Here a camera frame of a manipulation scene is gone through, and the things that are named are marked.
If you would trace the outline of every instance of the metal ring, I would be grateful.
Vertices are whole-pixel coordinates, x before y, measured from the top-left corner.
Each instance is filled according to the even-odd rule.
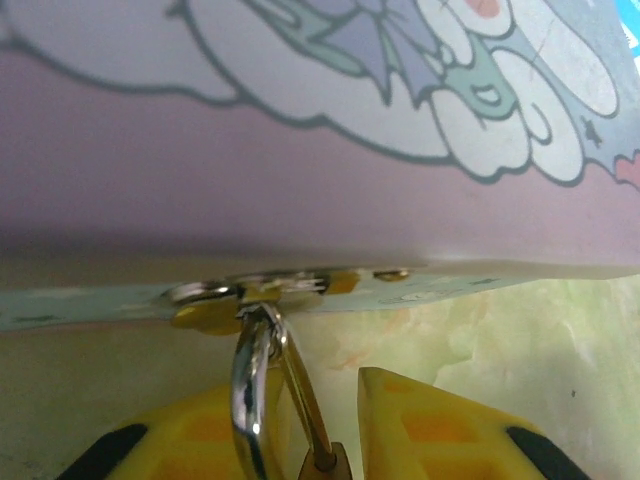
[[[275,326],[264,310],[244,315],[231,373],[231,419],[238,459],[249,480],[284,480],[266,431],[269,347]]]
[[[231,376],[231,417],[238,459],[249,480],[283,480],[266,431],[266,380],[270,357],[277,355],[298,417],[309,442],[315,467],[323,472],[337,457],[325,430],[311,381],[282,323],[280,313],[261,303],[242,312]]]

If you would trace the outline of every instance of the yellow plastic object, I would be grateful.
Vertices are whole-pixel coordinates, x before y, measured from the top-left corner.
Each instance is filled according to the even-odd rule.
[[[358,416],[367,480],[588,478],[526,420],[379,368],[360,370]],[[542,445],[551,474],[507,429],[542,439],[529,451]]]
[[[171,319],[171,325],[193,328],[209,335],[233,335],[242,330],[237,313],[238,299],[235,296],[205,300],[182,307]]]
[[[290,399],[281,395],[283,391],[281,372],[270,370],[267,429],[279,461],[288,447],[291,412]],[[110,469],[101,470],[100,464],[113,460],[109,457],[120,447],[104,442],[106,435],[58,480],[245,480],[233,444],[229,398],[225,385],[140,415],[110,434],[147,428]],[[127,442],[126,436],[120,440]]]

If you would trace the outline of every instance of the metal hook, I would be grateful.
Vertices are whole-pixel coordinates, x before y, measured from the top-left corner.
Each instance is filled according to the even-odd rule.
[[[330,472],[337,457],[329,441],[309,375],[293,338],[275,306],[259,303],[240,313],[244,328],[238,340],[231,379],[231,416],[238,458],[250,480],[282,480],[265,424],[266,375],[276,356],[302,422],[319,472]],[[344,470],[346,455],[340,464]]]

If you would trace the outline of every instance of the pink nose drawing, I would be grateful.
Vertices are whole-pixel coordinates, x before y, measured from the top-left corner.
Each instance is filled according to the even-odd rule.
[[[483,18],[497,17],[500,13],[498,0],[465,0],[473,10]]]
[[[631,159],[621,157],[616,160],[616,179],[640,190],[640,151],[636,151]]]

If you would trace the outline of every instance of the purple bow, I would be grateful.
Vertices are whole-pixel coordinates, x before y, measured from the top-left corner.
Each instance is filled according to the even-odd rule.
[[[424,52],[436,53],[438,45],[414,0],[304,0],[320,14],[335,20],[335,27],[318,41],[356,60],[385,94],[390,89],[391,66],[383,36],[398,60],[399,73],[414,101],[440,79]]]

